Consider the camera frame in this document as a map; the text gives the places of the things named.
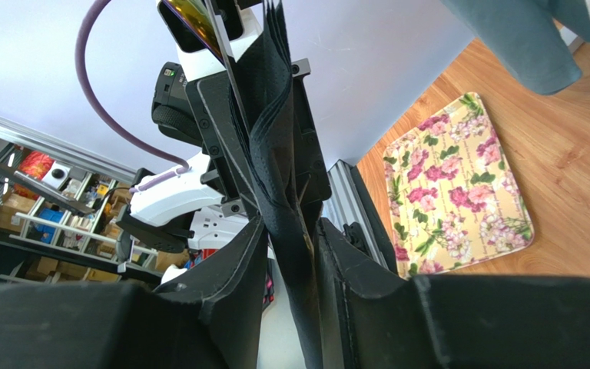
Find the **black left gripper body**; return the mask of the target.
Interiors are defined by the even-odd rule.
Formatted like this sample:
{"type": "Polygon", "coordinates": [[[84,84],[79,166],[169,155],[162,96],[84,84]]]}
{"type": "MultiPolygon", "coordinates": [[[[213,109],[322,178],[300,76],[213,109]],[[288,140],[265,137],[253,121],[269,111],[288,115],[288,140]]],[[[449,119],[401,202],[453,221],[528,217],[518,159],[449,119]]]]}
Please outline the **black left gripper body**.
{"type": "Polygon", "coordinates": [[[290,78],[229,82],[221,71],[185,83],[192,125],[203,138],[191,159],[188,211],[217,207],[236,215],[259,210],[257,197],[294,195],[293,209],[320,214],[332,190],[303,83],[310,73],[302,58],[290,78]]]}

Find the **iridescent purple spoon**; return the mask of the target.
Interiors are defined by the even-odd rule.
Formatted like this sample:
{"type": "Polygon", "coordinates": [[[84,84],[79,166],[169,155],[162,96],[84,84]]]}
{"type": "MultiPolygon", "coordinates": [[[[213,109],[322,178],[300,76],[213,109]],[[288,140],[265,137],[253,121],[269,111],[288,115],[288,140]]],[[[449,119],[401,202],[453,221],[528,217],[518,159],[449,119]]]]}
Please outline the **iridescent purple spoon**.
{"type": "Polygon", "coordinates": [[[157,10],[182,52],[206,49],[223,64],[213,25],[202,1],[161,0],[157,10]]]}

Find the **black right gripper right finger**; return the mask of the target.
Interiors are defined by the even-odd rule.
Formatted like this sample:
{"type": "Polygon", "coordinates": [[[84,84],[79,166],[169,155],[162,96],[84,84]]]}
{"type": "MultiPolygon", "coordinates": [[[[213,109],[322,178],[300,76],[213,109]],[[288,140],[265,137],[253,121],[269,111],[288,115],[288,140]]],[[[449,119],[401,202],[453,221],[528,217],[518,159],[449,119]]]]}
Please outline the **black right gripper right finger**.
{"type": "Polygon", "coordinates": [[[590,278],[403,280],[317,225],[326,368],[590,368],[590,278]]]}

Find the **black paper napkin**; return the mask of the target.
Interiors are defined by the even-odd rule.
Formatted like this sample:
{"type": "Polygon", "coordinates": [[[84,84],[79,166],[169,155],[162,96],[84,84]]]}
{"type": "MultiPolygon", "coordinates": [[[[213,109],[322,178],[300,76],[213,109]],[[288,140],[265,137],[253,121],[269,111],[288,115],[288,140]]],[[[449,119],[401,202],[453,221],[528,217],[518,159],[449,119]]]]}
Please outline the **black paper napkin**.
{"type": "Polygon", "coordinates": [[[313,246],[297,194],[293,77],[281,2],[265,1],[263,16],[262,34],[240,57],[234,72],[250,125],[246,157],[305,365],[321,368],[313,246]]]}

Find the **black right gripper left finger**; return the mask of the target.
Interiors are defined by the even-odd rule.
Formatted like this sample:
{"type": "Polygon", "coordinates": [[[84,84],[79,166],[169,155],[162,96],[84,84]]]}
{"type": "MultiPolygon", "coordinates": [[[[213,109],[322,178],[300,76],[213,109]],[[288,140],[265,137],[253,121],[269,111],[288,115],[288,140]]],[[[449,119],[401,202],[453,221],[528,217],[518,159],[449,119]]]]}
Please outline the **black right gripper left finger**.
{"type": "Polygon", "coordinates": [[[0,368],[254,368],[267,230],[154,291],[126,282],[0,284],[0,368]]]}

